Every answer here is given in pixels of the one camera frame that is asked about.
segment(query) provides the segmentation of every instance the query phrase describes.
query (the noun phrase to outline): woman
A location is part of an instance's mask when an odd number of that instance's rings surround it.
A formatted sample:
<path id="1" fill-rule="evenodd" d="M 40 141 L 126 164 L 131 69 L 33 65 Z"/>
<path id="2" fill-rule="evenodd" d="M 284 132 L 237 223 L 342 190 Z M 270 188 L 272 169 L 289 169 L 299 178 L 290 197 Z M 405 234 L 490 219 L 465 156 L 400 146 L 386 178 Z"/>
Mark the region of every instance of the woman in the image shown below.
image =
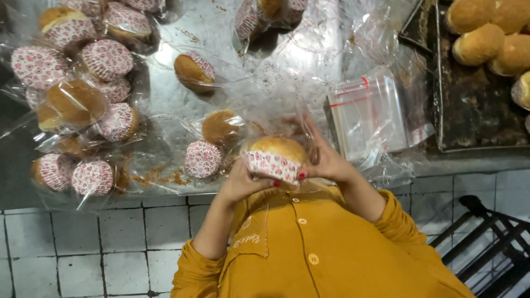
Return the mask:
<path id="1" fill-rule="evenodd" d="M 282 191 L 237 161 L 182 248 L 171 298 L 473 297 L 394 195 L 372 188 L 306 118 L 319 161 L 299 178 L 337 187 Z"/>

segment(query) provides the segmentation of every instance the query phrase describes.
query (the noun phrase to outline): mustard yellow shirt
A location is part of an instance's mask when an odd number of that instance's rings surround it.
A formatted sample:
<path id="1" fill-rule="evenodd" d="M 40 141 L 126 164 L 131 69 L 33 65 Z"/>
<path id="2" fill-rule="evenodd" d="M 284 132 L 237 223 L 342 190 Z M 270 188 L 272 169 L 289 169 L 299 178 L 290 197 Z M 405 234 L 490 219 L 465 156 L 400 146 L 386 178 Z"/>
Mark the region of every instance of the mustard yellow shirt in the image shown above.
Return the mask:
<path id="1" fill-rule="evenodd" d="M 222 259 L 184 245 L 171 298 L 473 297 L 394 195 L 379 193 L 387 204 L 373 224 L 347 211 L 337 187 L 241 201 Z"/>

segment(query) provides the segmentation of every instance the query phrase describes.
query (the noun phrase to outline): shirt button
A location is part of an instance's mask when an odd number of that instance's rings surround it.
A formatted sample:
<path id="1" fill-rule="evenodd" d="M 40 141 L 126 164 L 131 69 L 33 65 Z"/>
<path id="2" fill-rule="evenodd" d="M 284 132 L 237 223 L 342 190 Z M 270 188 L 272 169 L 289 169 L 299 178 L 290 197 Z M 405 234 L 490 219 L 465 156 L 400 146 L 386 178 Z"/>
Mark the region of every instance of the shirt button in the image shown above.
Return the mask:
<path id="1" fill-rule="evenodd" d="M 319 257 L 314 253 L 310 253 L 309 256 L 307 256 L 307 259 L 313 265 L 317 265 L 320 262 Z"/>

